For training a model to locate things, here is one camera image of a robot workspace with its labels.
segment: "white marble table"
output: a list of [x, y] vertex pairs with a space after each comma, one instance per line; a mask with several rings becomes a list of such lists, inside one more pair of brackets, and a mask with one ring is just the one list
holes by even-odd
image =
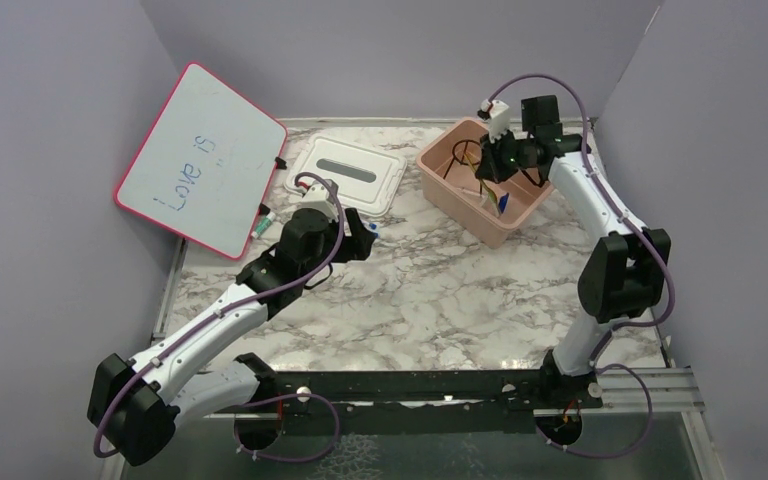
[[[443, 131], [421, 125], [290, 130], [288, 162], [322, 133], [397, 151], [408, 158], [408, 170], [392, 209], [376, 220], [381, 236], [369, 260], [335, 265], [331, 279], [235, 341], [208, 368], [247, 352], [275, 370], [539, 367], [580, 308], [576, 280], [590, 244], [558, 192], [501, 248], [481, 244], [422, 196], [414, 159]], [[212, 303], [243, 265], [277, 241], [298, 202], [284, 190], [285, 176], [276, 175], [265, 201], [278, 219], [243, 260], [188, 246], [167, 333]], [[663, 367], [654, 329], [620, 332], [600, 359], [615, 361]]]

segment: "purple cable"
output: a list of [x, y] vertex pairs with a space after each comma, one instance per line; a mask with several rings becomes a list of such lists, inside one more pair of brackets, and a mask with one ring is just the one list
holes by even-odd
[[592, 452], [584, 452], [581, 450], [576, 450], [575, 448], [564, 448], [563, 445], [559, 445], [555, 443], [554, 441], [550, 440], [549, 437], [546, 436], [545, 433], [543, 433], [543, 430], [537, 429], [537, 432], [540, 434], [541, 437], [543, 437], [544, 440], [546, 440], [546, 444], [550, 445], [564, 453], [569, 453], [571, 455], [575, 455], [576, 457], [581, 458], [589, 458], [593, 460], [611, 460], [614, 458], [620, 458], [624, 457], [630, 453], [636, 452], [641, 446], [643, 446], [643, 443], [646, 441], [646, 438], [649, 437], [649, 432], [652, 430], [652, 423], [654, 420], [654, 409], [652, 408], [652, 395], [649, 393], [649, 389], [646, 387], [646, 383], [643, 382], [643, 379], [640, 378], [640, 375], [634, 373], [634, 371], [625, 365], [619, 364], [619, 363], [612, 363], [610, 365], [607, 365], [604, 368], [600, 368], [596, 370], [596, 373], [602, 374], [605, 373], [608, 370], [612, 370], [615, 368], [619, 368], [622, 370], [625, 370], [628, 372], [632, 377], [634, 377], [635, 380], [640, 384], [640, 387], [643, 388], [643, 394], [646, 395], [646, 426], [643, 427], [643, 433], [640, 434], [640, 436], [637, 438], [637, 440], [634, 441], [631, 445], [625, 447], [624, 449], [614, 452], [614, 453], [592, 453]]
[[[587, 113], [584, 110], [584, 102], [581, 101], [581, 97], [579, 97], [578, 94], [575, 92], [575, 90], [573, 90], [572, 87], [567, 85], [566, 82], [564, 82], [559, 78], [553, 77], [552, 75], [547, 75], [545, 73], [529, 73], [525, 75], [520, 75], [516, 78], [513, 78], [505, 82], [501, 87], [496, 89], [496, 91], [493, 92], [493, 95], [490, 95], [490, 98], [488, 98], [488, 100], [492, 102], [500, 93], [502, 93], [503, 90], [513, 85], [514, 83], [520, 80], [525, 80], [527, 78], [545, 78], [546, 80], [551, 80], [557, 83], [558, 85], [564, 87], [570, 93], [570, 95], [572, 95], [572, 98], [575, 99], [575, 103], [578, 104], [578, 110], [581, 113], [581, 157], [582, 157], [582, 160], [584, 161], [584, 168], [587, 170], [587, 173], [592, 174], [594, 170], [593, 165], [590, 163], [590, 159], [587, 157]], [[614, 324], [611, 327], [611, 330], [609, 330], [605, 334], [605, 336], [603, 336], [602, 339], [599, 340], [599, 342], [596, 345], [596, 348], [594, 348], [593, 352], [590, 354], [590, 360], [595, 362], [596, 358], [602, 352], [602, 349], [608, 343], [608, 340], [610, 340], [613, 331], [619, 330], [620, 328], [623, 328], [623, 327], [656, 327], [664, 323], [664, 321], [666, 321], [667, 318], [673, 313], [673, 309], [675, 308], [675, 285], [673, 284], [673, 277], [672, 275], [670, 275], [670, 271], [667, 268], [667, 264], [666, 262], [664, 262], [664, 259], [661, 258], [661, 255], [655, 249], [655, 246], [652, 245], [652, 242], [650, 242], [649, 239], [646, 238], [646, 235], [644, 235], [643, 232], [639, 228], [637, 228], [637, 225], [633, 224], [625, 216], [625, 212], [623, 212], [620, 206], [617, 205], [617, 203], [614, 201], [613, 198], [611, 198], [610, 194], [608, 193], [608, 189], [602, 183], [600, 175], [591, 175], [590, 178], [593, 179], [593, 184], [596, 185], [596, 189], [599, 190], [599, 193], [602, 194], [602, 198], [605, 199], [605, 202], [608, 203], [608, 206], [611, 207], [611, 210], [613, 210], [614, 214], [616, 214], [618, 217], [622, 219], [623, 225], [628, 227], [628, 229], [631, 230], [632, 233], [634, 233], [638, 239], [640, 239], [640, 243], [643, 244], [646, 250], [649, 251], [649, 254], [652, 255], [652, 258], [655, 259], [655, 262], [658, 264], [658, 268], [660, 268], [661, 271], [664, 273], [664, 280], [667, 284], [667, 307], [664, 309], [664, 312], [661, 314], [661, 316], [651, 322], [627, 321], [627, 322], [618, 322]]]
[[[263, 298], [271, 297], [272, 295], [281, 293], [285, 290], [289, 290], [291, 288], [295, 288], [299, 285], [304, 285], [308, 282], [311, 278], [313, 278], [314, 275], [319, 273], [322, 269], [328, 266], [329, 263], [331, 263], [331, 260], [334, 259], [334, 257], [337, 255], [337, 250], [340, 248], [340, 244], [343, 243], [343, 229], [345, 228], [345, 216], [343, 215], [343, 206], [340, 204], [340, 200], [337, 198], [337, 189], [336, 187], [332, 186], [328, 182], [326, 182], [322, 177], [319, 175], [314, 175], [313, 173], [308, 172], [302, 172], [298, 175], [296, 175], [296, 184], [299, 183], [299, 179], [304, 177], [310, 177], [317, 182], [321, 183], [323, 187], [325, 187], [325, 190], [328, 192], [328, 194], [331, 196], [331, 199], [334, 201], [334, 205], [337, 207], [337, 240], [334, 242], [334, 247], [331, 249], [331, 252], [328, 253], [328, 256], [325, 257], [325, 260], [322, 261], [319, 266], [314, 268], [310, 271], [307, 275], [304, 275], [296, 280], [293, 280], [292, 282], [281, 285], [280, 287], [273, 288], [272, 290], [267, 290], [265, 292], [261, 292], [255, 295], [252, 295], [249, 298], [245, 298], [243, 300], [239, 300], [237, 302], [229, 303], [227, 306], [222, 308], [220, 310], [220, 314], [222, 316], [225, 316], [228, 312], [231, 310], [234, 310], [235, 308], [239, 308], [243, 305], [249, 304], [251, 302], [255, 302], [258, 300], [261, 300]], [[163, 351], [161, 351], [159, 354], [157, 354], [157, 359], [163, 361], [166, 357], [172, 354], [175, 350], [178, 349], [182, 344], [184, 344], [187, 340], [192, 338], [195, 334], [197, 334], [199, 331], [201, 331], [204, 327], [209, 325], [211, 322], [219, 318], [217, 314], [212, 314], [199, 322], [195, 327], [193, 327], [190, 331], [185, 333], [184, 335], [181, 335], [181, 337], [172, 342], [168, 347], [166, 347]], [[133, 377], [131, 377], [130, 380], [128, 380], [125, 383], [125, 386], [122, 387], [121, 390], [116, 394], [115, 397], [113, 397], [113, 401], [110, 402], [110, 405], [107, 406], [107, 410], [104, 411], [104, 415], [101, 417], [101, 421], [98, 422], [98, 429], [95, 432], [95, 439], [93, 440], [93, 453], [98, 458], [107, 458], [111, 457], [113, 455], [116, 455], [119, 451], [116, 449], [109, 450], [107, 452], [103, 452], [101, 450], [101, 440], [104, 437], [104, 432], [107, 430], [107, 425], [110, 423], [110, 419], [113, 417], [114, 412], [116, 411], [116, 407], [119, 406], [119, 403], [122, 402], [122, 399], [125, 398], [125, 395], [131, 390], [131, 388], [134, 387], [134, 385], [143, 378], [151, 369], [154, 368], [154, 364], [148, 363], [146, 366], [144, 366], [140, 371], [138, 371], [136, 374], [134, 374]]]
[[249, 455], [252, 456], [254, 459], [258, 458], [265, 458], [267, 460], [274, 460], [276, 462], [284, 462], [284, 463], [308, 463], [312, 462], [314, 460], [319, 460], [320, 458], [324, 457], [325, 455], [328, 455], [331, 453], [331, 450], [334, 450], [334, 447], [337, 446], [337, 442], [340, 440], [340, 414], [337, 413], [337, 409], [334, 408], [334, 404], [329, 402], [328, 399], [323, 397], [322, 395], [317, 395], [315, 393], [291, 393], [288, 395], [281, 395], [278, 397], [273, 398], [267, 398], [266, 400], [260, 400], [258, 402], [251, 402], [246, 403], [244, 405], [240, 405], [243, 408], [254, 408], [254, 407], [261, 407], [263, 405], [268, 405], [270, 403], [275, 402], [283, 402], [284, 400], [289, 400], [292, 398], [301, 398], [301, 397], [310, 397], [316, 400], [319, 400], [320, 402], [324, 403], [326, 407], [328, 407], [328, 410], [331, 410], [331, 415], [334, 416], [334, 435], [331, 436], [331, 440], [328, 442], [328, 445], [325, 446], [322, 450], [319, 452], [308, 455], [307, 457], [281, 457], [278, 455], [270, 455], [268, 453], [259, 453], [257, 450], [249, 450], [246, 448], [245, 445], [243, 445], [242, 442], [240, 442], [240, 437], [237, 435], [237, 427], [234, 427], [234, 439], [237, 441], [237, 444], [240, 446], [240, 449], [238, 452], [246, 452]]

